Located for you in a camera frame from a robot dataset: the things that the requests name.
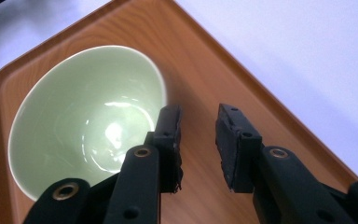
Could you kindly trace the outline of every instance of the orange tray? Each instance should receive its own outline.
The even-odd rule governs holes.
[[[173,1],[115,0],[0,71],[0,223],[22,222],[33,205],[7,163],[7,140],[22,100],[54,65],[101,45],[128,46],[148,55],[165,78],[169,103],[184,110],[183,190],[162,195],[161,222],[258,223],[252,195],[230,193],[223,178],[214,144],[219,103],[237,106],[266,145],[293,150],[325,184],[346,190],[358,180]]]

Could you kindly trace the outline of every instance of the wooden tray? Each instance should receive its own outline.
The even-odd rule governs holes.
[[[214,144],[219,103],[237,106],[267,145],[287,147],[322,182],[341,190],[358,180],[304,125],[173,1],[115,0],[0,71],[0,223],[22,222],[33,202],[13,181],[7,140],[36,81],[83,50],[123,45],[148,55],[163,74],[170,104],[184,109],[183,190],[163,194],[163,223],[258,223],[252,195],[230,193]]]

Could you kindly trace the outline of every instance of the green bowl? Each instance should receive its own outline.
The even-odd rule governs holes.
[[[120,171],[127,150],[154,131],[165,105],[163,78],[143,53],[121,46],[79,52],[22,102],[9,137],[11,173],[34,201],[64,178],[93,186]]]

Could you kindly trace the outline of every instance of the bowl rim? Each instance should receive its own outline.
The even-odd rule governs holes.
[[[38,199],[38,197],[40,196],[35,196],[33,195],[31,192],[28,192],[25,187],[23,186],[23,181],[20,181],[16,176],[15,176],[15,172],[13,171],[13,162],[12,161],[12,157],[11,157],[11,153],[12,153],[12,141],[13,141],[13,132],[14,129],[16,128],[16,126],[18,125],[18,119],[20,116],[20,112],[23,110],[23,108],[25,107],[25,103],[27,102],[27,100],[31,97],[31,95],[33,94],[33,92],[37,89],[37,86],[40,85],[41,82],[43,82],[44,79],[46,79],[46,77],[48,77],[50,74],[54,73],[55,70],[58,69],[58,67],[62,66],[64,63],[67,63],[69,60],[72,60],[73,58],[75,58],[76,56],[80,55],[80,54],[85,54],[89,51],[94,51],[94,50],[99,50],[99,49],[125,49],[128,51],[131,51],[132,53],[135,53],[139,56],[141,56],[154,70],[155,75],[158,78],[158,83],[159,86],[161,87],[162,90],[162,104],[166,105],[167,104],[167,89],[166,89],[166,85],[165,85],[165,81],[164,78],[162,76],[162,74],[160,73],[158,67],[156,66],[156,64],[144,53],[142,53],[141,51],[137,50],[137,49],[133,49],[130,47],[126,47],[126,46],[120,46],[120,45],[103,45],[103,46],[97,46],[97,47],[93,47],[93,48],[89,48],[89,49],[83,49],[67,58],[65,58],[64,60],[60,61],[59,63],[57,63],[56,65],[54,65],[50,70],[48,70],[46,72],[46,74],[44,74],[41,78],[39,78],[39,80],[33,85],[33,87],[30,89],[30,91],[26,94],[26,96],[24,97],[24,99],[21,102],[21,105],[19,106],[16,115],[13,119],[13,122],[11,124],[10,127],[10,132],[9,132],[9,136],[8,136],[8,144],[7,144],[7,160],[8,160],[8,168],[10,170],[11,176],[13,177],[14,181],[16,182],[16,185],[20,188],[21,192],[24,193],[28,198],[30,198],[31,200],[33,200],[34,202],[36,202],[36,200]]]

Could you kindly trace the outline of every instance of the ceramic bowl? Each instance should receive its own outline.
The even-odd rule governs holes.
[[[11,173],[34,201],[64,178],[93,186],[120,171],[127,150],[154,131],[165,105],[163,78],[143,53],[121,46],[79,52],[22,102],[9,136]]]

